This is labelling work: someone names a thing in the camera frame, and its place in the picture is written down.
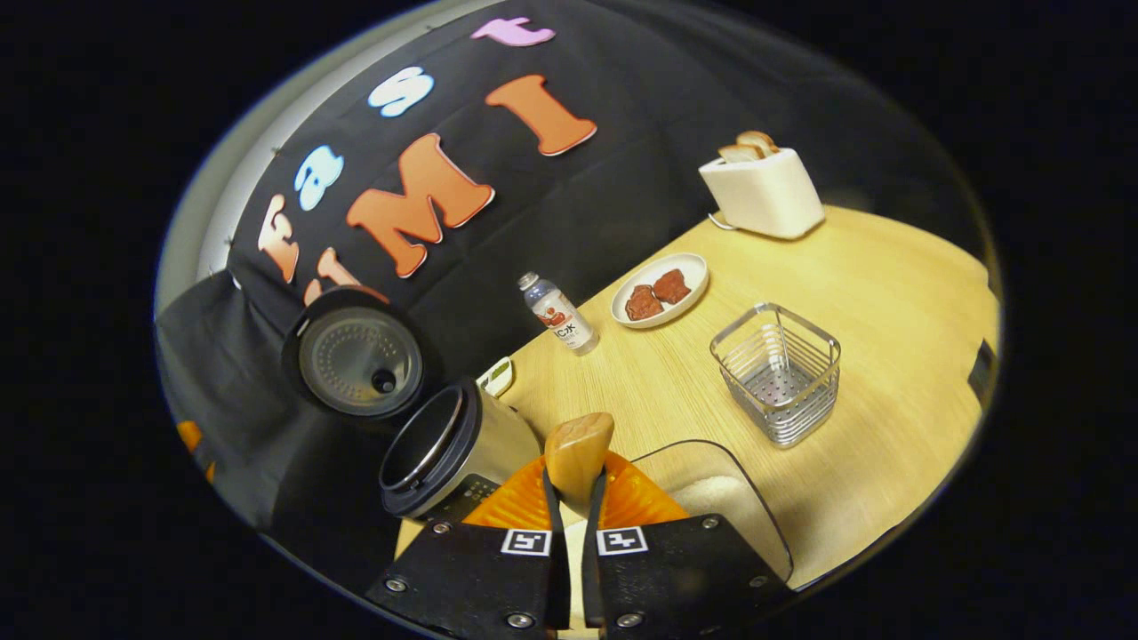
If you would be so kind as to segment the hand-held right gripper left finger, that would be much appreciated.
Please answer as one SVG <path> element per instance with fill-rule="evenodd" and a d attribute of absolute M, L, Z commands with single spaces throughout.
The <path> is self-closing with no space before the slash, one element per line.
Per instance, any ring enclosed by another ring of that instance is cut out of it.
<path fill-rule="evenodd" d="M 435 635 L 556 637 L 569 627 L 564 524 L 544 456 L 462 520 L 424 525 L 366 600 Z"/>

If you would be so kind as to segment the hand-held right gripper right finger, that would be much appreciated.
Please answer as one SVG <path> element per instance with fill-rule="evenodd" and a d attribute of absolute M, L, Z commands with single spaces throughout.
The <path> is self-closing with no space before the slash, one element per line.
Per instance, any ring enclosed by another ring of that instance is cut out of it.
<path fill-rule="evenodd" d="M 582 535 L 582 625 L 601 637 L 739 637 L 789 604 L 794 560 L 729 452 L 609 460 Z"/>

